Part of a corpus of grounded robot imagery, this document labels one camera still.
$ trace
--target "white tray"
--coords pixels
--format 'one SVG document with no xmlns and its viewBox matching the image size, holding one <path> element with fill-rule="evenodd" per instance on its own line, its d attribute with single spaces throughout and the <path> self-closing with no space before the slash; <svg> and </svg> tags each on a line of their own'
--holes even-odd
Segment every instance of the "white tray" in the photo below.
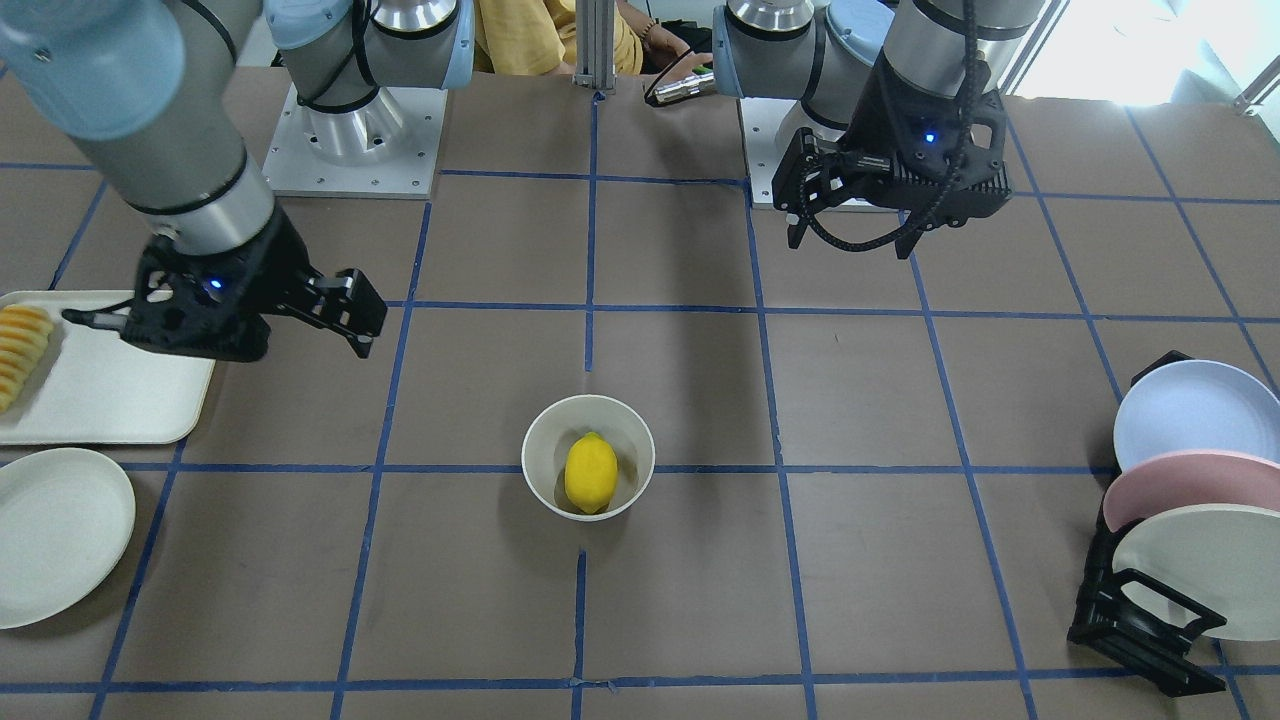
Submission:
<svg viewBox="0 0 1280 720">
<path fill-rule="evenodd" d="M 166 445 L 196 427 L 214 361 L 138 350 L 110 331 L 73 325 L 61 310 L 93 310 L 127 291 L 10 292 L 54 319 L 49 350 L 8 411 L 0 445 Z"/>
</svg>

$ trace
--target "yellow lemon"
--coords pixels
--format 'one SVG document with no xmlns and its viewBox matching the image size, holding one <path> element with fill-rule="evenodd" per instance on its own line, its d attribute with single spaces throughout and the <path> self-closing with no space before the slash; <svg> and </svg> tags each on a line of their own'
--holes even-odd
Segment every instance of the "yellow lemon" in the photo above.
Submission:
<svg viewBox="0 0 1280 720">
<path fill-rule="evenodd" d="M 564 461 L 564 495 L 579 510 L 591 515 L 613 500 L 618 487 L 618 456 L 596 433 L 586 433 L 568 448 Z"/>
</svg>

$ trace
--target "white plate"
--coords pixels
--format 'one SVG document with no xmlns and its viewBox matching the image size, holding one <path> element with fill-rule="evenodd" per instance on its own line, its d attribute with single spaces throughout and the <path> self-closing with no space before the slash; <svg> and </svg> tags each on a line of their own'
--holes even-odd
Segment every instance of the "white plate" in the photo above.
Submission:
<svg viewBox="0 0 1280 720">
<path fill-rule="evenodd" d="M 133 486 L 105 455 L 61 447 L 0 468 L 0 628 L 76 605 L 133 533 Z"/>
<path fill-rule="evenodd" d="M 1115 571 L 1135 568 L 1226 616 L 1204 634 L 1280 639 L 1280 512 L 1248 505 L 1192 505 L 1148 518 L 1116 546 Z M 1138 583 L 1124 593 L 1178 626 L 1196 615 Z"/>
<path fill-rule="evenodd" d="M 1121 470 L 1179 450 L 1231 450 L 1280 461 L 1280 401 L 1239 368 L 1183 360 L 1133 386 L 1116 413 L 1112 439 Z"/>
<path fill-rule="evenodd" d="M 36 305 L 54 319 L 49 350 L 17 402 L 0 414 L 0 445 L 165 445 L 196 427 L 214 361 L 138 350 L 110 331 L 73 325 L 65 307 L 93 310 L 124 291 L 10 292 L 0 307 Z"/>
</svg>

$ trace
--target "white mounting plate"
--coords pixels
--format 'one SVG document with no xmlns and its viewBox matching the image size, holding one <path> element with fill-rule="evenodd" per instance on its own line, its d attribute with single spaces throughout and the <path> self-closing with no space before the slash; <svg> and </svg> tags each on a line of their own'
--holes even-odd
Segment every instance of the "white mounting plate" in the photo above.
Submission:
<svg viewBox="0 0 1280 720">
<path fill-rule="evenodd" d="M 778 163 L 782 161 L 782 151 L 774 145 L 773 137 L 795 104 L 796 100 L 778 100 L 776 97 L 742 97 L 739 101 L 742 120 L 742 149 L 746 151 L 746 169 L 751 176 L 753 208 L 773 206 L 773 193 L 771 192 L 773 173 L 778 170 Z M 827 211 L 893 213 L 887 208 L 877 208 L 858 199 L 849 200 Z"/>
<path fill-rule="evenodd" d="M 291 197 L 430 200 L 448 91 L 425 87 L 388 90 L 410 124 L 403 152 L 374 165 L 348 167 L 326 163 L 311 150 L 305 120 L 297 111 L 297 90 L 291 86 L 262 164 L 262 174 L 271 190 Z"/>
</svg>

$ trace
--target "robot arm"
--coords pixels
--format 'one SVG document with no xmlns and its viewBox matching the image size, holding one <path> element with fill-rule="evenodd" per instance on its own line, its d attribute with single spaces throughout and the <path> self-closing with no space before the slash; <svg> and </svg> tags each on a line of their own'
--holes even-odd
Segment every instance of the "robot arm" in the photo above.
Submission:
<svg viewBox="0 0 1280 720">
<path fill-rule="evenodd" d="M 844 131 L 828 141 L 803 127 L 791 140 L 772 187 L 774 208 L 787 213 L 787 243 L 799 247 L 813 228 L 840 250 L 893 243 L 905 259 L 924 232 L 998 210 L 1012 191 L 996 78 L 1041 5 L 901 0 L 887 29 L 887 10 L 870 0 L 833 0 L 817 14 L 809 0 L 735 0 L 722 8 L 718 90 L 795 97 L 815 124 Z M 883 237 L 845 242 L 817 214 L 851 197 L 910 215 Z"/>
<path fill-rule="evenodd" d="M 470 9 L 467 0 L 458 1 Z M 376 49 L 444 46 L 443 58 L 420 53 L 420 82 L 465 83 L 471 27 L 449 18 L 470 13 L 451 9 L 435 18 L 436 26 L 452 28 L 447 45 L 415 44 L 439 36 L 431 27 L 413 29 L 421 17 L 415 12 L 426 5 L 381 3 L 385 13 L 371 14 L 384 23 L 378 28 L 389 40 L 379 45 L 349 32 L 352 18 L 369 14 L 365 3 L 312 3 L 332 23 L 292 50 L 320 42 L 328 44 L 326 53 L 316 54 L 311 65 L 298 58 L 291 69 L 353 69 L 364 83 L 362 97 L 375 97 L 379 88 L 365 70 L 379 63 Z M 244 0 L 0 0 L 0 56 L 37 109 L 154 233 L 127 314 L 114 314 L 123 307 L 68 311 L 69 322 L 116 331 L 155 352 L 252 361 L 266 352 L 270 327 L 262 315 L 289 315 L 337 332 L 357 355 L 369 356 L 385 302 L 360 270 L 329 278 L 311 266 L 306 246 L 220 104 L 238 47 L 260 10 L 261 3 Z M 339 27 L 348 29 L 346 45 L 333 41 Z M 460 46 L 465 56 L 454 60 Z M 326 64 L 314 69 L 320 61 Z M 388 82 L 406 79 L 388 74 Z M 344 87 L 335 81 L 328 90 Z M 326 101 L 324 94 L 312 100 Z M 381 145 L 367 140 L 375 150 Z"/>
</svg>

